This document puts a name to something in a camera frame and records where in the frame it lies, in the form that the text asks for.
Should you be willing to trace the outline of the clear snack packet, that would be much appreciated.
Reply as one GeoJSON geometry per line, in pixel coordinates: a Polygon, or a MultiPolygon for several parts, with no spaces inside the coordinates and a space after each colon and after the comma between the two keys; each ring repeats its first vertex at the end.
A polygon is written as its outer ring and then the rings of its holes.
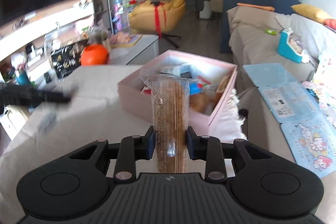
{"type": "Polygon", "coordinates": [[[45,104],[37,108],[37,112],[40,117],[37,126],[37,133],[39,135],[48,135],[59,122],[58,108],[59,107],[56,104],[45,104]]]}

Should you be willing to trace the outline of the long corn-shaped bread packet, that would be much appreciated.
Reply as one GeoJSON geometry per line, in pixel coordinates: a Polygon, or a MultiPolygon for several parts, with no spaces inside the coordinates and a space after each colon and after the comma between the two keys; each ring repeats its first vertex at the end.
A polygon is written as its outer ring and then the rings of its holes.
{"type": "Polygon", "coordinates": [[[186,130],[190,112],[189,79],[145,69],[141,69],[139,75],[151,90],[158,171],[185,173],[187,171],[186,130]]]}

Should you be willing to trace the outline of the blue white snack bag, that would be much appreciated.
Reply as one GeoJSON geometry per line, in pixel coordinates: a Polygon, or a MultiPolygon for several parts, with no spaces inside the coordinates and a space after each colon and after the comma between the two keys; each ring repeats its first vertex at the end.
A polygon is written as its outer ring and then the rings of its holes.
{"type": "Polygon", "coordinates": [[[188,63],[161,66],[159,68],[159,73],[166,73],[182,79],[189,79],[190,95],[201,93],[203,88],[212,84],[212,82],[202,75],[196,67],[188,63]]]}

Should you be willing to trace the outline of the round bread packet with barcode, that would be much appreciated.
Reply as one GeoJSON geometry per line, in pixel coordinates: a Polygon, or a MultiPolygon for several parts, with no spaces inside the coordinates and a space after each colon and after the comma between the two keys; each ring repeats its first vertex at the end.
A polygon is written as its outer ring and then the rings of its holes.
{"type": "Polygon", "coordinates": [[[219,83],[214,83],[203,76],[198,76],[197,81],[190,83],[190,109],[203,114],[210,107],[214,110],[224,94],[230,78],[231,73],[227,73],[219,83]]]}

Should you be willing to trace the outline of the teal water bottle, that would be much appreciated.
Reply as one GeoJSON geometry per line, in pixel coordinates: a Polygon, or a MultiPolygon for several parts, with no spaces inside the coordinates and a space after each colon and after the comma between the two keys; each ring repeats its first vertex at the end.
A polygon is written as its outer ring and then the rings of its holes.
{"type": "Polygon", "coordinates": [[[31,86],[28,75],[24,69],[18,69],[15,71],[15,79],[20,86],[31,86]]]}

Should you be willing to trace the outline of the white tablecloth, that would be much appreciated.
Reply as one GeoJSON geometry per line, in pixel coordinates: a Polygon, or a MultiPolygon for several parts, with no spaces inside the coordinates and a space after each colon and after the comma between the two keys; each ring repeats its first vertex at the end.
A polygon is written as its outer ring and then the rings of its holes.
{"type": "Polygon", "coordinates": [[[117,92],[117,84],[137,69],[136,65],[76,69],[56,86],[73,96],[69,104],[58,106],[59,122],[48,135],[37,133],[37,109],[31,114],[1,155],[1,223],[17,223],[24,217],[16,188],[31,170],[98,139],[118,143],[146,133],[150,122],[123,110],[117,92]]]}

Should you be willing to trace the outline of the black plum snack bag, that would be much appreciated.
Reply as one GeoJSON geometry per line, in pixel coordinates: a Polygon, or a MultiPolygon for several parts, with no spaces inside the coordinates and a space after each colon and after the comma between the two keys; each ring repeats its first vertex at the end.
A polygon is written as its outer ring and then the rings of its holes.
{"type": "Polygon", "coordinates": [[[80,67],[81,54],[87,45],[88,40],[85,39],[51,52],[51,64],[58,79],[69,76],[76,68],[80,67]]]}

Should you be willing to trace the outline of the light blue cartoon mat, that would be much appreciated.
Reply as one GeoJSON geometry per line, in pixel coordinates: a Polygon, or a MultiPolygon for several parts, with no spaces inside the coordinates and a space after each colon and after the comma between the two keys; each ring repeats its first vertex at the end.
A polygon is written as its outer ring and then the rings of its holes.
{"type": "Polygon", "coordinates": [[[295,162],[323,178],[335,171],[335,128],[318,103],[279,63],[244,65],[289,145],[295,162]]]}

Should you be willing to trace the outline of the glass jar with lid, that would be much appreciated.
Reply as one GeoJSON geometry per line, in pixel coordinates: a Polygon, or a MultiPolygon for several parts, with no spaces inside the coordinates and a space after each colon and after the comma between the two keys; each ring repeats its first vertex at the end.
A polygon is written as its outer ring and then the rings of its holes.
{"type": "Polygon", "coordinates": [[[77,34],[73,25],[56,28],[44,38],[44,54],[51,61],[51,55],[67,45],[75,42],[77,34]]]}

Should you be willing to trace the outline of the orange pumpkin bucket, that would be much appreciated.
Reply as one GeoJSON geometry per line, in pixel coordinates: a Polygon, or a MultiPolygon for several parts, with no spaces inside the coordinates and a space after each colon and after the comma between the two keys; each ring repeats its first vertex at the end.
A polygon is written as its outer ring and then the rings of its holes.
{"type": "Polygon", "coordinates": [[[82,66],[105,65],[108,62],[108,50],[101,44],[92,44],[84,48],[80,64],[82,66]]]}

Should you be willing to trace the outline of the pink plush toy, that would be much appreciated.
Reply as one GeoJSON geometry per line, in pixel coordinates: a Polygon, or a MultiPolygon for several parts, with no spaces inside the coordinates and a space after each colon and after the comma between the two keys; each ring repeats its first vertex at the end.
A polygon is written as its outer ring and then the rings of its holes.
{"type": "Polygon", "coordinates": [[[128,33],[125,32],[118,32],[110,37],[109,42],[110,44],[128,44],[133,39],[128,33]]]}

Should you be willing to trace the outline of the pink cardboard box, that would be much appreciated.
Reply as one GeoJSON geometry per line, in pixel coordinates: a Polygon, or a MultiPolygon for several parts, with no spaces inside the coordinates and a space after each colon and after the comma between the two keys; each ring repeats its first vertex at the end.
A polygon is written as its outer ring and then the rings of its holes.
{"type": "Polygon", "coordinates": [[[189,84],[195,83],[199,77],[203,77],[212,84],[220,84],[228,77],[228,83],[224,91],[220,92],[222,96],[212,112],[203,114],[194,110],[190,111],[189,125],[194,128],[199,127],[201,131],[208,131],[217,125],[220,120],[235,86],[236,75],[237,66],[234,64],[191,53],[169,50],[121,80],[117,84],[118,95],[124,110],[151,122],[153,118],[151,96],[142,92],[147,83],[150,84],[157,80],[175,80],[184,89],[187,89],[189,84]],[[162,71],[164,67],[184,64],[190,67],[191,77],[189,79],[162,71]]]}

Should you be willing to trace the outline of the teal toy box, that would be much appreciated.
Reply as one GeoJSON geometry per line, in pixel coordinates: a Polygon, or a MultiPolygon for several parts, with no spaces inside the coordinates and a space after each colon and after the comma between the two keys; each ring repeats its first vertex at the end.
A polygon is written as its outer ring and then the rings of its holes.
{"type": "Polygon", "coordinates": [[[301,39],[290,28],[280,32],[277,53],[298,64],[310,62],[309,53],[304,49],[301,39]]]}

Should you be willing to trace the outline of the beige covered sofa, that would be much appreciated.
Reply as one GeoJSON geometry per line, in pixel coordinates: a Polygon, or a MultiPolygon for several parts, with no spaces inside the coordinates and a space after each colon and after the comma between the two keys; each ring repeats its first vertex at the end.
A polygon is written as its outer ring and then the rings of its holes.
{"type": "Polygon", "coordinates": [[[228,45],[233,60],[243,65],[280,63],[299,81],[306,81],[323,51],[335,50],[335,32],[297,14],[285,15],[262,9],[236,6],[227,11],[228,45]],[[277,53],[280,31],[290,28],[312,57],[311,63],[295,63],[277,53]]]}

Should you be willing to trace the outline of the yellow beanbag chair red ribbon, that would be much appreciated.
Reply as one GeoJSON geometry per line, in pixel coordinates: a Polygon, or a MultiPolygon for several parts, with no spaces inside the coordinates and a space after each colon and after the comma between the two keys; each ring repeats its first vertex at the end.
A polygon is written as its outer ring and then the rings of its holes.
{"type": "Polygon", "coordinates": [[[157,5],[146,1],[129,14],[132,31],[161,35],[176,28],[186,12],[185,0],[170,0],[157,5]]]}

